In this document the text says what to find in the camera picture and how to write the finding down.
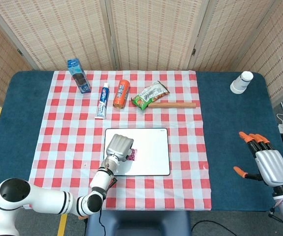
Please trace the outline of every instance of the black cable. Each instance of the black cable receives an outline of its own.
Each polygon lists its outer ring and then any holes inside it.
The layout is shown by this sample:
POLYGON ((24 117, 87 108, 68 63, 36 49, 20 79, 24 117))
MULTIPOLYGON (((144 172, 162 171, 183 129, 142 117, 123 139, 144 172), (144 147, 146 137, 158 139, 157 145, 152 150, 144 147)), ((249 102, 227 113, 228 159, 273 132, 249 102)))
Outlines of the black cable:
POLYGON ((98 217, 98 222, 103 227, 103 229, 104 229, 104 236, 106 236, 106 229, 105 229, 105 226, 101 223, 101 216, 102 216, 102 209, 100 210, 100 216, 98 217))
POLYGON ((227 227, 223 226, 222 224, 216 222, 216 221, 212 221, 212 220, 200 220, 198 221, 196 224, 193 225, 191 231, 195 228, 196 225, 198 225, 199 223, 202 223, 202 222, 211 222, 211 223, 215 223, 217 225, 220 225, 221 227, 225 228, 226 230, 228 230, 230 233, 232 233, 233 235, 237 236, 235 233, 233 233, 230 229, 228 229, 227 227))
POLYGON ((86 235, 86 233, 87 233, 87 225, 88 225, 88 218, 84 219, 83 222, 85 224, 84 235, 86 235))
POLYGON ((280 223, 283 223, 283 220, 281 220, 279 217, 275 216, 274 213, 275 213, 275 208, 272 207, 272 208, 269 209, 268 216, 270 218, 274 219, 274 220, 277 220, 280 223))

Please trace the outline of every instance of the green snack package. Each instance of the green snack package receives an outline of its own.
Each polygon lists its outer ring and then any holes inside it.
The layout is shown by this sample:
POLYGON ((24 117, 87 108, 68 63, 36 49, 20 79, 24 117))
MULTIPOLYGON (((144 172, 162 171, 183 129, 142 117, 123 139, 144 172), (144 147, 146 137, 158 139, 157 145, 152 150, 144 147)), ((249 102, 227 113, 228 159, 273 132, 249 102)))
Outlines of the green snack package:
POLYGON ((160 81, 156 81, 151 86, 146 87, 139 95, 132 98, 131 101, 134 105, 144 110, 150 103, 169 93, 160 81))

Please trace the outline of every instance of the orange can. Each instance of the orange can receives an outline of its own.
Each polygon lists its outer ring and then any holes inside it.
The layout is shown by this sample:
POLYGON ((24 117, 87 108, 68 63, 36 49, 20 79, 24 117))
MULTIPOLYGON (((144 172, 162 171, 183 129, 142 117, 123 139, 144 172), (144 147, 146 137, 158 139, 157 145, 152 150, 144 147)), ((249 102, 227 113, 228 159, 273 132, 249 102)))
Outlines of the orange can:
POLYGON ((114 107, 118 109, 124 108, 129 93, 129 86, 130 86, 129 81, 120 80, 113 102, 114 107))

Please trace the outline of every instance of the red and white checkered tablecloth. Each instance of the red and white checkered tablecloth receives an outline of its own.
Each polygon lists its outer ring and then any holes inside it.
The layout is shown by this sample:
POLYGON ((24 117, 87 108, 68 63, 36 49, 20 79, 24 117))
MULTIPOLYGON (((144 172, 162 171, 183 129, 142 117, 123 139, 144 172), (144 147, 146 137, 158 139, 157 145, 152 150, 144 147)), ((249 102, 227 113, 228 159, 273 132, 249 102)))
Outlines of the red and white checkered tablecloth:
POLYGON ((117 177, 105 209, 211 209, 211 189, 196 74, 194 71, 86 71, 91 93, 81 94, 68 71, 55 71, 31 168, 30 182, 44 188, 89 193, 103 159, 107 128, 168 130, 169 176, 117 177), (119 80, 130 81, 129 101, 112 106, 119 80), (141 111, 130 98, 160 80, 170 91, 161 102, 195 102, 195 109, 141 111), (94 119, 101 88, 110 94, 105 120, 94 119))

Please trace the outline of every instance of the orange fingertip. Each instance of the orange fingertip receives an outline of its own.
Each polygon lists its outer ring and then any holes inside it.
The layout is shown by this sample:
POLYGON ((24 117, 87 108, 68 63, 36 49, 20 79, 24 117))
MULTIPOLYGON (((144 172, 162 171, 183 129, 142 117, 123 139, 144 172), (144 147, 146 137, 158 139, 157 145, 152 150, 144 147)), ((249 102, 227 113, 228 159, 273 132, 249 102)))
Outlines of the orange fingertip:
POLYGON ((241 168, 234 166, 233 169, 235 170, 235 172, 241 176, 242 178, 245 178, 245 176, 247 175, 247 173, 243 170, 241 170, 241 168))
POLYGON ((264 143, 270 143, 270 141, 269 141, 268 139, 266 139, 264 136, 261 136, 260 134, 256 134, 256 136, 258 136, 259 138, 261 138, 264 143))
POLYGON ((261 138, 261 136, 259 135, 257 135, 257 134, 249 134, 252 138, 254 138, 255 139, 255 141, 256 142, 264 142, 264 140, 261 138))
POLYGON ((246 143, 254 140, 254 138, 252 138, 251 136, 247 135, 246 133, 244 133, 243 131, 239 132, 240 138, 243 139, 246 143))

